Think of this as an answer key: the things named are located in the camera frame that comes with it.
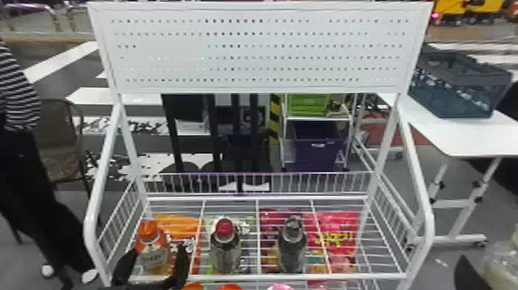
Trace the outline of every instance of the caster wheel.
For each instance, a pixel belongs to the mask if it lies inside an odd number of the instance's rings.
[[[413,244],[409,244],[409,245],[407,245],[407,246],[406,246],[406,248],[405,248],[405,252],[406,252],[406,254],[410,254],[410,253],[412,253],[414,250],[415,250],[415,245],[413,245]]]
[[[487,241],[476,241],[473,243],[473,247],[475,248],[485,248],[487,247]]]

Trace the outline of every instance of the white metal display rack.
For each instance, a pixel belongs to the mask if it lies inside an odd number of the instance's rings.
[[[154,214],[197,219],[190,281],[253,285],[332,281],[331,288],[408,289],[432,245],[432,209],[409,126],[402,122],[423,238],[407,252],[413,220],[401,195],[383,174],[395,132],[396,110],[388,120],[378,159],[358,144],[365,171],[280,174],[161,174],[144,182],[122,93],[396,93],[409,87],[432,3],[419,2],[90,2],[89,15],[113,95],[113,111],[86,213],[86,246],[108,285],[116,260],[133,246],[136,227]],[[124,192],[105,194],[109,161],[120,127],[133,178]],[[235,180],[244,181],[237,193]],[[97,231],[99,212],[111,212]],[[320,236],[323,274],[267,274],[261,244],[260,212],[300,212],[313,217]],[[316,216],[325,211],[357,215],[352,233],[353,272],[337,270]],[[208,215],[253,221],[243,248],[246,275],[207,275]],[[164,277],[137,266],[135,282]]]

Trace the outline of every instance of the person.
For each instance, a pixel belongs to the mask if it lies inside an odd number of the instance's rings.
[[[59,275],[68,265],[88,283],[97,272],[82,239],[82,224],[56,200],[32,135],[40,109],[38,94],[0,39],[0,213],[32,238],[48,260],[42,275]]]

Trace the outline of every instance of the yellow vehicle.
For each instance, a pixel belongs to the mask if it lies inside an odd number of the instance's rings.
[[[472,0],[466,6],[465,18],[469,24],[481,23],[487,20],[489,24],[495,22],[497,14],[502,9],[504,0]]]
[[[431,21],[433,25],[441,22],[459,26],[463,23],[464,13],[466,12],[466,0],[435,0]]]

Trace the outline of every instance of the orange packaging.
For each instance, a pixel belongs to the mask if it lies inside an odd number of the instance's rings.
[[[238,284],[223,284],[217,290],[241,290],[241,286]]]
[[[183,246],[185,246],[185,250],[187,251],[189,258],[191,258],[191,255],[196,248],[196,257],[193,260],[192,274],[198,274],[200,272],[201,263],[201,234],[199,234],[197,243],[196,239],[200,220],[195,217],[188,217],[179,214],[155,214],[154,217],[158,227],[166,235],[166,241],[169,246],[169,260],[167,262],[168,267],[160,274],[173,274],[174,261],[177,258],[178,252],[177,245],[179,244],[183,244]],[[203,220],[201,221],[199,230],[200,233],[204,231]]]

